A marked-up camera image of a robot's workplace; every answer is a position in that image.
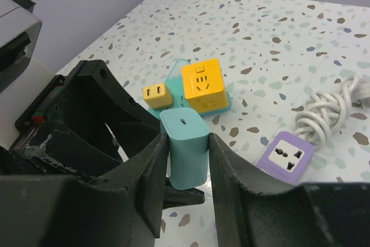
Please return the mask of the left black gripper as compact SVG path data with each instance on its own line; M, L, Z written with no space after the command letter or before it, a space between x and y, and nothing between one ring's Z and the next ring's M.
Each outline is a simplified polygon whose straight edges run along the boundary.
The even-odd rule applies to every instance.
M2 175L69 174L90 182L123 164L160 134L160 122L137 103L102 60L81 60L76 77L58 75L16 121L19 137L1 148ZM107 124L78 134L78 85Z

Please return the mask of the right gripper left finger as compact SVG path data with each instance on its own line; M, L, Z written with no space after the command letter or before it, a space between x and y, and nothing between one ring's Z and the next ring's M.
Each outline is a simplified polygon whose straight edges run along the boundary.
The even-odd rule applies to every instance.
M2 246L153 246L161 233L167 136L96 180L1 173Z

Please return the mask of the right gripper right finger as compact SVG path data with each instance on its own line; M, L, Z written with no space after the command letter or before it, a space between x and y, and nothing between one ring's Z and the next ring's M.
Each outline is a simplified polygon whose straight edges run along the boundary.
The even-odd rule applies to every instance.
M217 135L209 166L219 246L368 246L368 183L293 186L258 169Z

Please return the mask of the yellow small plug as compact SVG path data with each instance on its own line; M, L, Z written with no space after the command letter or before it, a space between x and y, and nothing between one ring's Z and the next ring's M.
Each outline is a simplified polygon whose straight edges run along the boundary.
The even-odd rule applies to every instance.
M172 93L165 83L144 87L143 99L153 110L170 108L174 104Z

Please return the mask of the teal small plug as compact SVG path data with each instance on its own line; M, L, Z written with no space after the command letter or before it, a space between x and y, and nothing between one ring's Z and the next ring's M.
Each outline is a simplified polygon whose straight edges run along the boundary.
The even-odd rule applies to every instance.
M192 108L174 108L160 113L161 132L168 136L169 181L178 190L204 184L208 175L210 128Z

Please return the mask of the teal triangular socket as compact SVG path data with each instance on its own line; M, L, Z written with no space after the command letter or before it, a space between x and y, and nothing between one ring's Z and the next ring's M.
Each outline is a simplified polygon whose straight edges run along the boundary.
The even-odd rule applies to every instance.
M191 65L189 60L179 59L175 62L174 66L170 70L168 76L166 77L164 84L170 90L173 96L173 106L171 109L175 108L190 108L190 104L184 97L184 87L182 79L182 68ZM229 93L226 93L227 105L224 108L212 108L206 112L198 112L200 116L209 116L212 114L222 113L230 110L231 108L231 97Z

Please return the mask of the yellow cube socket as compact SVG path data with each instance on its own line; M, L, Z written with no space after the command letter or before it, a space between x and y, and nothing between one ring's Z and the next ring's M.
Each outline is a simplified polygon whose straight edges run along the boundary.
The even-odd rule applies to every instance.
M219 60L209 60L182 67L184 97L199 114L225 110L230 102Z

